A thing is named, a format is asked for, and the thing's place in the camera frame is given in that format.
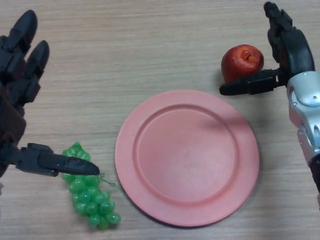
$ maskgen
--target robotic hand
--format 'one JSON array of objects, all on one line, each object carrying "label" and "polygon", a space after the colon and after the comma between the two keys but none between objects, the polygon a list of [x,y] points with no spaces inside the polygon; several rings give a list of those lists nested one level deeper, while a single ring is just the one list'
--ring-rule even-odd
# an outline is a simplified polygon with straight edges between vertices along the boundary
[{"label": "robotic hand", "polygon": [[263,8],[270,23],[268,41],[279,68],[225,83],[219,90],[225,96],[253,95],[286,87],[289,117],[297,127],[297,138],[317,187],[320,205],[320,72],[315,70],[304,34],[293,26],[290,16],[269,1]]},{"label": "robotic hand", "polygon": [[29,143],[27,147],[17,147],[27,126],[24,105],[35,100],[50,53],[43,40],[25,61],[37,27],[35,12],[28,10],[8,36],[0,36],[0,178],[9,165],[51,177],[59,173],[98,175],[100,170],[92,162],[54,154],[49,146]]}]

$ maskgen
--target apple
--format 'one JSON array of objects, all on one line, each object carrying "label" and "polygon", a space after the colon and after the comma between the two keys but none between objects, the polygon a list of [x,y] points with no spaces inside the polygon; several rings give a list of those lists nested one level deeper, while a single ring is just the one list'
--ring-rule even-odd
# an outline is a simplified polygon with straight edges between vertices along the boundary
[{"label": "apple", "polygon": [[221,60],[221,72],[226,83],[256,73],[264,67],[265,59],[261,51],[248,44],[229,49]]}]

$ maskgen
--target wood grain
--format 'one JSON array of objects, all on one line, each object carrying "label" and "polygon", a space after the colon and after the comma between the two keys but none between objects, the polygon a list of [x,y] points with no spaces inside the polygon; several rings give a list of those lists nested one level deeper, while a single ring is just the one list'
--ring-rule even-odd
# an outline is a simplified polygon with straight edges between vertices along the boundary
[{"label": "wood grain", "polygon": [[[219,96],[220,61],[251,44],[277,67],[267,39],[263,0],[0,0],[0,33],[24,11],[38,16],[35,46],[45,39],[50,60],[41,91],[26,106],[21,146],[42,143],[61,151],[80,141],[118,183],[114,147],[126,116],[168,90]],[[278,0],[311,46],[320,67],[320,1]],[[1,178],[1,240],[301,240],[318,239],[316,187],[288,116],[285,88],[257,96],[223,97],[249,121],[261,172],[255,191],[236,213],[199,229],[152,221],[112,188],[122,216],[117,229],[92,231],[74,214],[60,177],[11,167]]]}]

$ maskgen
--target grape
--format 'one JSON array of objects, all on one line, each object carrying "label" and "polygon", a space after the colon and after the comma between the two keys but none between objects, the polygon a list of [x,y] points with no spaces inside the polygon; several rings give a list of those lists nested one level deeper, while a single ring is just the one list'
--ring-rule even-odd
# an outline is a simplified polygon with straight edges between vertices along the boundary
[{"label": "grape", "polygon": [[100,223],[100,215],[99,214],[93,214],[93,215],[90,215],[89,218],[88,218],[88,223],[90,226],[97,226],[99,223]]},{"label": "grape", "polygon": [[90,202],[86,206],[86,212],[88,214],[96,214],[98,212],[98,205],[95,202]]},{"label": "grape", "polygon": [[99,227],[101,229],[107,229],[110,225],[110,222],[103,216],[100,216],[100,223],[99,223]]},{"label": "grape", "polygon": [[111,224],[118,224],[121,221],[121,216],[116,213],[116,212],[111,212],[106,216],[106,219],[111,223]]},{"label": "grape", "polygon": [[[64,150],[63,155],[78,157],[90,162],[91,156],[79,142]],[[99,175],[75,175],[63,173],[62,179],[69,184],[71,201],[77,214],[88,217],[88,224],[107,229],[110,224],[118,224],[121,216],[113,212],[115,202],[110,200],[108,191],[101,191]]]},{"label": "grape", "polygon": [[98,188],[96,188],[95,186],[88,186],[87,190],[90,193],[90,196],[95,196],[99,193]]},{"label": "grape", "polygon": [[81,216],[86,215],[86,213],[87,213],[87,204],[81,203],[81,202],[77,203],[75,205],[75,211]]},{"label": "grape", "polygon": [[103,202],[107,202],[109,199],[106,198],[106,196],[103,193],[98,193],[94,196],[92,196],[92,201],[96,204],[102,204]]},{"label": "grape", "polygon": [[105,201],[109,201],[110,199],[110,192],[103,191],[102,194],[104,195]]},{"label": "grape", "polygon": [[84,177],[84,183],[87,186],[98,187],[100,184],[100,178],[95,175],[89,175]]},{"label": "grape", "polygon": [[75,180],[75,176],[69,173],[63,173],[62,179],[65,180],[68,184],[70,184],[73,180]]},{"label": "grape", "polygon": [[76,204],[78,204],[79,202],[80,202],[79,194],[78,193],[72,194],[72,204],[73,204],[73,206],[76,206]]},{"label": "grape", "polygon": [[81,179],[75,179],[69,185],[69,191],[73,194],[80,193],[86,188],[85,183]]},{"label": "grape", "polygon": [[83,192],[81,192],[79,194],[79,200],[83,204],[90,203],[90,199],[91,199],[91,194],[90,194],[90,192],[88,190],[84,190]]},{"label": "grape", "polygon": [[85,182],[85,176],[83,176],[83,175],[74,175],[74,179],[81,180],[81,181]]},{"label": "grape", "polygon": [[108,214],[114,209],[114,204],[111,201],[104,201],[100,204],[99,212],[100,214]]}]

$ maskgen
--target grape stem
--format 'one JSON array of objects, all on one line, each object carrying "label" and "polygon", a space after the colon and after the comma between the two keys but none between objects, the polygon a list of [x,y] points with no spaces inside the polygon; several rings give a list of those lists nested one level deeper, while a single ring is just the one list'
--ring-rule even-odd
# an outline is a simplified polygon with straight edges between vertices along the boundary
[{"label": "grape stem", "polygon": [[110,182],[110,181],[107,181],[104,179],[104,176],[105,176],[105,173],[100,173],[100,179],[104,182],[106,182],[107,184],[109,184],[111,187],[117,187],[116,183],[115,182]]}]

